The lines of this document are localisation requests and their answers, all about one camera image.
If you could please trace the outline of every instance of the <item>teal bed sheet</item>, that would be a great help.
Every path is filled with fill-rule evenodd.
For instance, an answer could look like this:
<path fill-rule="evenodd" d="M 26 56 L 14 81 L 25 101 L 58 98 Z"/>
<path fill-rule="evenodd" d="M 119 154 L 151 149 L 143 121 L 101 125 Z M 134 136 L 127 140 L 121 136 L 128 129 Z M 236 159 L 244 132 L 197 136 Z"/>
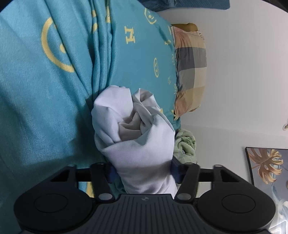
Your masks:
<path fill-rule="evenodd" d="M 105 161 L 90 112 L 109 85 L 149 90 L 180 127 L 173 37 L 157 13 L 137 0 L 14 0 L 0 13 L 0 233 L 20 231 L 24 191 Z"/>

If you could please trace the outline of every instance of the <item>white cloth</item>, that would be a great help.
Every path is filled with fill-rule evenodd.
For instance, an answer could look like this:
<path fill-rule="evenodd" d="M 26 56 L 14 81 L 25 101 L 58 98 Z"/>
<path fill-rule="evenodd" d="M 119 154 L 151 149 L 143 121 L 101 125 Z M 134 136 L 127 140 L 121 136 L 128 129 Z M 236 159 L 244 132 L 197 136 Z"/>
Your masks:
<path fill-rule="evenodd" d="M 170 174 L 175 131 L 160 112 L 154 95 L 139 89 L 109 86 L 94 101 L 95 144 L 116 168 L 127 193 L 174 198 Z"/>

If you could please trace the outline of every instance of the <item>teal blanket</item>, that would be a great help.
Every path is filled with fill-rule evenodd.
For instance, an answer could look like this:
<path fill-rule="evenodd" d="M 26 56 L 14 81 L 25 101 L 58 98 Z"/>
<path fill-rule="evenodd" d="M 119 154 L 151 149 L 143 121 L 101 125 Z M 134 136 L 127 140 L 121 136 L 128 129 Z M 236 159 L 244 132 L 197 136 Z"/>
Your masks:
<path fill-rule="evenodd" d="M 149 90 L 180 125 L 170 24 L 136 0 L 14 0 L 0 42 L 0 233 L 20 231 L 24 191 L 67 164 L 105 160 L 90 112 L 107 86 Z"/>

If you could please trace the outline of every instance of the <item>rolled green blanket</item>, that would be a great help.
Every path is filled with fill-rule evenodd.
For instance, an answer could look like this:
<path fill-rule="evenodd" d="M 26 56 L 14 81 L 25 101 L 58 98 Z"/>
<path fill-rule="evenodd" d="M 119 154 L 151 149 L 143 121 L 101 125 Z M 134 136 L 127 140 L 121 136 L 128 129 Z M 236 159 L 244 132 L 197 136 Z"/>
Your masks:
<path fill-rule="evenodd" d="M 195 149 L 196 140 L 192 132 L 181 128 L 175 138 L 173 156 L 181 163 L 197 163 Z"/>

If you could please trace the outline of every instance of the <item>checkered pillowcase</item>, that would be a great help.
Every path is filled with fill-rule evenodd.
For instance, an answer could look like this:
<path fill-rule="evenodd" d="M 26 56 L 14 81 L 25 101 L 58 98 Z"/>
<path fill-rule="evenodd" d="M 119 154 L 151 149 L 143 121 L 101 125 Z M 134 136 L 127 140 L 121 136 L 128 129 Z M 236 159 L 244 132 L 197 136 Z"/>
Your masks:
<path fill-rule="evenodd" d="M 177 27 L 171 27 L 171 30 L 177 61 L 175 119 L 178 119 L 184 113 L 200 106 L 206 84 L 206 49 L 198 30 L 186 32 Z"/>

